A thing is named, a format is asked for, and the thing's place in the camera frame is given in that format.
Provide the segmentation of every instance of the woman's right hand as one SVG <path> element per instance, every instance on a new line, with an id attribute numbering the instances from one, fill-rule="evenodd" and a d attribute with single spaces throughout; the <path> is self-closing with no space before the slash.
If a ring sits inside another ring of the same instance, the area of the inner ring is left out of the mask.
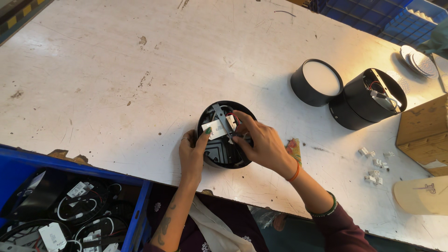
<path id="1" fill-rule="evenodd" d="M 277 131 L 254 121 L 250 115 L 244 112 L 234 110 L 233 113 L 243 122 L 241 126 L 250 132 L 254 141 L 254 147 L 251 147 L 241 137 L 234 136 L 232 138 L 243 149 L 247 158 L 277 172 L 285 179 L 292 178 L 297 171 L 297 161 L 286 152 Z"/>

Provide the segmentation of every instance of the dark patterned garment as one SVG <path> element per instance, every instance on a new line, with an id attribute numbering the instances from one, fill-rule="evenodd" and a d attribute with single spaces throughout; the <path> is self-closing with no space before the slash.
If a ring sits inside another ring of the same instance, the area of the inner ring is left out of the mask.
<path id="1" fill-rule="evenodd" d="M 147 217 L 152 227 L 152 235 L 160 224 L 168 205 L 176 192 L 176 187 L 154 184 L 148 203 Z M 250 241 L 257 252 L 268 252 L 264 238 L 246 205 L 230 200 L 197 193 L 201 202 L 219 217 L 232 232 Z M 313 217 L 325 237 L 327 252 L 375 252 L 364 239 L 364 232 L 353 224 L 353 219 L 338 205 L 334 212 L 324 217 Z M 211 252 L 201 231 L 190 216 L 179 243 L 181 252 Z M 143 252 L 165 252 L 149 243 Z"/>

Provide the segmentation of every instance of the maroon sleeve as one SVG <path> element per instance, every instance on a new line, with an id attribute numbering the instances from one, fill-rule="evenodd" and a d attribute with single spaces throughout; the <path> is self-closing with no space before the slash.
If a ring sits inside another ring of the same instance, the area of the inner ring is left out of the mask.
<path id="1" fill-rule="evenodd" d="M 340 204 L 331 214 L 313 220 L 325 237 L 326 252 L 376 252 Z"/>
<path id="2" fill-rule="evenodd" d="M 143 252 L 165 252 L 163 249 L 158 248 L 150 243 L 146 243 L 143 246 Z"/>

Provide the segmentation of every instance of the yellow black hazard stripe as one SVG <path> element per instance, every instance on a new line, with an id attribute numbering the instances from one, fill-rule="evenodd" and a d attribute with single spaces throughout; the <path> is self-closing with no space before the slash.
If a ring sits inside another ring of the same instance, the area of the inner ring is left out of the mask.
<path id="1" fill-rule="evenodd" d="M 26 17 L 30 12 L 39 7 L 45 0 L 33 0 L 29 5 L 17 12 L 12 18 L 0 25 L 0 35 L 11 29 L 17 22 Z"/>

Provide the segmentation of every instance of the hand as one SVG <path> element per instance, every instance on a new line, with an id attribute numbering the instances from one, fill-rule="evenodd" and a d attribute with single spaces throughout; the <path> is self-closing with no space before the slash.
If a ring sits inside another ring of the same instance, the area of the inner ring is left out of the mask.
<path id="1" fill-rule="evenodd" d="M 202 167 L 204 165 L 204 151 L 210 137 L 211 127 L 206 129 L 194 144 L 194 130 L 190 130 L 182 136 L 179 146 L 179 157 L 181 158 L 182 178 L 188 183 L 201 182 Z"/>
<path id="2" fill-rule="evenodd" d="M 277 172 L 285 179 L 292 178 L 297 171 L 297 162 L 286 152 L 277 131 L 254 121 L 250 115 L 244 112 L 234 110 L 233 113 L 243 122 L 238 127 L 238 132 L 240 133 L 246 128 L 254 141 L 254 147 L 251 147 L 241 137 L 232 137 L 232 140 L 243 149 L 247 158 Z"/>

